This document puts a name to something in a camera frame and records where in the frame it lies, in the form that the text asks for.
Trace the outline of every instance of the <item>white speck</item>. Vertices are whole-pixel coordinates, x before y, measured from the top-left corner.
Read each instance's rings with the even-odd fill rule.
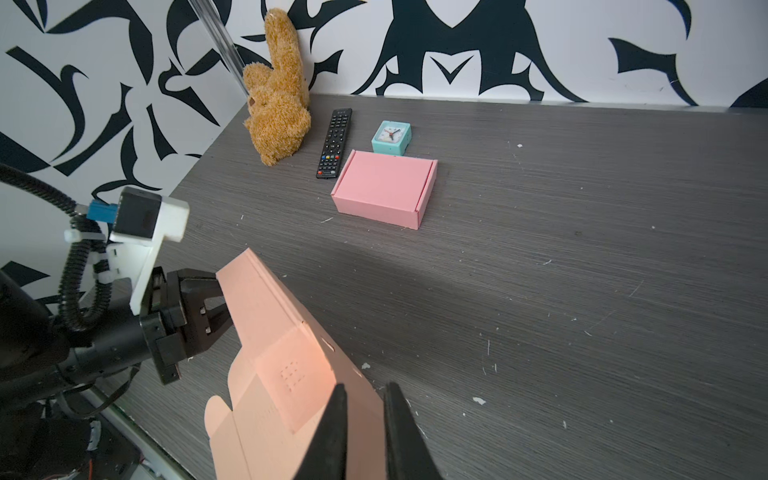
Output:
[[[645,280],[640,280],[640,285],[643,284]],[[637,292],[637,289],[640,288],[640,285],[636,286],[634,290],[632,290],[632,293],[629,294],[629,296],[633,296],[635,292]]]

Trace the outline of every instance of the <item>alarm clock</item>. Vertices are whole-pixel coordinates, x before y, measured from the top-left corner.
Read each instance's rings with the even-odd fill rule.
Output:
[[[403,155],[411,141],[411,124],[384,120],[371,140],[373,152],[387,155]]]

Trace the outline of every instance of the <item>tv remote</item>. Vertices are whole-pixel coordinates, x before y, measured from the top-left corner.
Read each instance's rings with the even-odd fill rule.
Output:
[[[323,154],[320,155],[320,163],[317,166],[316,177],[337,178],[341,173],[344,142],[346,142],[346,132],[349,130],[351,118],[352,108],[339,108],[333,111],[323,144]]]

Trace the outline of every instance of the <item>brown teddy bear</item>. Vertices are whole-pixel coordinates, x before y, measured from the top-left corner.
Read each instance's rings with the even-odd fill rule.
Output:
[[[299,53],[299,35],[288,14],[272,8],[264,18],[266,44],[272,68],[261,63],[246,65],[243,80],[250,93],[245,127],[265,165],[275,165],[299,149],[310,129],[306,86]]]

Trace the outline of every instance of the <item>wallpaper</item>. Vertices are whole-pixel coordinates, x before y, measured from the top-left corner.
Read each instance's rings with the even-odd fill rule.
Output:
[[[169,194],[244,103],[187,0],[12,0],[0,26],[0,161],[82,204]],[[0,203],[0,269],[55,308],[68,218],[2,184]]]
[[[233,0],[245,63],[276,6],[314,93],[768,106],[764,0]]]

